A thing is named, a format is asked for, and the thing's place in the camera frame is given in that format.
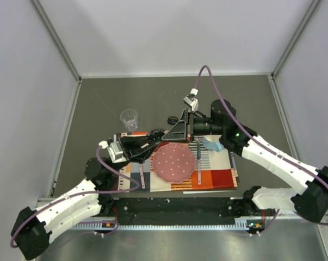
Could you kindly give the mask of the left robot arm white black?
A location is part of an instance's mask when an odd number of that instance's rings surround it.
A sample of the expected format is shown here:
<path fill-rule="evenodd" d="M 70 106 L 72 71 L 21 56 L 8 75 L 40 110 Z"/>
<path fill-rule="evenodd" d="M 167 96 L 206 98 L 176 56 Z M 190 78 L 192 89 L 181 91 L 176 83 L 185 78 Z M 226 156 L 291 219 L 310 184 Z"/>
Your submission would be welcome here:
<path fill-rule="evenodd" d="M 18 248 L 26 260 L 44 253 L 49 245 L 74 225 L 95 215 L 112 212 L 111 195 L 118 177 L 134 186 L 141 186 L 134 178 L 120 173 L 130 163 L 143 163 L 162 143 L 163 130 L 153 130 L 141 136 L 122 136 L 101 141 L 96 157 L 85 165 L 85 178 L 68 192 L 42 207 L 26 207 L 17 216 L 11 231 L 10 246 Z"/>

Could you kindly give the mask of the aluminium frame profile front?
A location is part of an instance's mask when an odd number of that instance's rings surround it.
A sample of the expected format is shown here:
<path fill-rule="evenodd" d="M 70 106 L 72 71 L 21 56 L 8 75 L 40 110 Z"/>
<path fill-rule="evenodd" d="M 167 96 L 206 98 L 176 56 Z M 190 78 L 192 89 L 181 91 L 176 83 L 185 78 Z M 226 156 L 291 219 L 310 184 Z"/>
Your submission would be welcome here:
<path fill-rule="evenodd" d="M 108 233 L 123 230 L 241 230 L 265 229 L 261 211 L 241 199 L 229 198 L 118 198 L 105 206 L 98 200 L 83 203 L 72 214 L 62 216 L 63 205 L 48 210 L 26 208 L 24 229 L 58 236 L 68 229 Z"/>

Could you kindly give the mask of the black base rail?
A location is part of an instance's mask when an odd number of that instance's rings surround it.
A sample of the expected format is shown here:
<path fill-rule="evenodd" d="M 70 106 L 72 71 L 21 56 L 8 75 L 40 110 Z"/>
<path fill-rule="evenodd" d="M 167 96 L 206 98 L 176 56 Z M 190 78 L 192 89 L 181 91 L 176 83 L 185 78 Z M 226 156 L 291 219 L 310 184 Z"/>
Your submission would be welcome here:
<path fill-rule="evenodd" d="M 121 225 L 234 225 L 242 216 L 259 216 L 250 201 L 225 197 L 120 198 L 102 214 Z"/>

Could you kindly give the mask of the white blue mug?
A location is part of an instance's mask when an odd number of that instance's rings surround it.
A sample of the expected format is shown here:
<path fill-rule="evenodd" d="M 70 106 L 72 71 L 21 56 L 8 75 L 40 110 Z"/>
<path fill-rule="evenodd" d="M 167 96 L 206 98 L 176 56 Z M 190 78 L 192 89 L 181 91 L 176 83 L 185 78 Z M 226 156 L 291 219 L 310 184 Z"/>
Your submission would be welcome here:
<path fill-rule="evenodd" d="M 224 150 L 223 145 L 219 141 L 218 135 L 204 135 L 202 137 L 202 143 L 204 148 L 209 151 L 221 152 Z"/>

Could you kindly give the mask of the clear plastic cup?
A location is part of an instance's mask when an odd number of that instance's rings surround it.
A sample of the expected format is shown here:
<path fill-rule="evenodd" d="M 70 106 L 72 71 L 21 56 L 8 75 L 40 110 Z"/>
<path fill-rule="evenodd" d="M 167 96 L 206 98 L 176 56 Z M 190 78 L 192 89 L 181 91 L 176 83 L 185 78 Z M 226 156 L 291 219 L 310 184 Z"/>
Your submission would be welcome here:
<path fill-rule="evenodd" d="M 138 113 L 134 109 L 124 110 L 120 115 L 120 120 L 128 131 L 133 132 L 138 129 Z"/>

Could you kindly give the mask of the colourful patchwork placemat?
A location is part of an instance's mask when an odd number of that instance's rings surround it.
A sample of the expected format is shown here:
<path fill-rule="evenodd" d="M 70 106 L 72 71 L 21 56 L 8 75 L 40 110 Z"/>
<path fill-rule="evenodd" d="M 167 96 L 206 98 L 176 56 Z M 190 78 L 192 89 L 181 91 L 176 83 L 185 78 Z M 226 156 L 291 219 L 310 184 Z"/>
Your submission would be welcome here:
<path fill-rule="evenodd" d="M 120 170 L 120 173 L 137 180 L 140 186 L 135 190 L 136 192 L 162 192 L 162 191 L 222 191 L 234 190 L 238 186 L 238 174 L 236 165 L 234 163 L 232 153 L 224 149 L 221 152 L 209 151 L 204 148 L 202 143 L 203 136 L 196 136 L 195 140 L 188 145 L 195 157 L 195 171 L 190 178 L 182 183 L 168 183 L 160 179 L 154 172 L 152 167 L 152 159 L 154 153 L 149 159 L 143 163 L 145 189 L 141 187 L 140 172 L 138 163 L 129 163 Z M 196 157 L 196 140 L 199 140 L 201 147 L 201 178 L 202 183 L 198 185 L 197 180 L 197 157 Z M 166 145 L 174 142 L 164 142 L 160 145 Z"/>

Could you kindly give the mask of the black earbud charging case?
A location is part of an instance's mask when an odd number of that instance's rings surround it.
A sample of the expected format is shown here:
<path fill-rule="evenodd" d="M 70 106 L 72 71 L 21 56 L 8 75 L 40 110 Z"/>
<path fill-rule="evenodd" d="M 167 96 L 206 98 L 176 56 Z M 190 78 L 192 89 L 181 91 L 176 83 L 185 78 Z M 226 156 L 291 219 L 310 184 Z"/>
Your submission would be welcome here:
<path fill-rule="evenodd" d="M 174 116 L 169 116 L 167 119 L 167 123 L 170 125 L 175 125 L 178 121 L 179 121 L 179 119 Z"/>

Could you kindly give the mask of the pink dotted plate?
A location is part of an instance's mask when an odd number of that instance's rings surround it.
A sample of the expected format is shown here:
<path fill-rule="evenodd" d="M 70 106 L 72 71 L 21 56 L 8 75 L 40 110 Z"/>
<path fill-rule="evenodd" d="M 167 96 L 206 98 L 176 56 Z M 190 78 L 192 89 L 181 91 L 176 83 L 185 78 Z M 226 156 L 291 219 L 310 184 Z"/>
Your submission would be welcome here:
<path fill-rule="evenodd" d="M 182 183 L 195 171 L 195 157 L 188 145 L 168 143 L 154 153 L 155 174 L 168 183 Z"/>

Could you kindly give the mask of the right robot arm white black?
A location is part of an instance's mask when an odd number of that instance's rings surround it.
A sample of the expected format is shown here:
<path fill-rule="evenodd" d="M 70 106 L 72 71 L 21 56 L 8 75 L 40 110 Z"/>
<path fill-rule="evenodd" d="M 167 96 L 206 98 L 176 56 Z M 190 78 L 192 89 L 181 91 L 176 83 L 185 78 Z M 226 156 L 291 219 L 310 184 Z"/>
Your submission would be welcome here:
<path fill-rule="evenodd" d="M 275 148 L 254 130 L 239 123 L 236 110 L 227 100 L 213 101 L 209 117 L 185 109 L 162 141 L 189 142 L 196 135 L 208 134 L 219 135 L 225 149 L 262 166 L 289 185 L 282 189 L 254 186 L 246 191 L 243 207 L 248 214 L 256 215 L 262 209 L 282 209 L 321 223 L 328 211 L 327 166 L 318 169 Z"/>

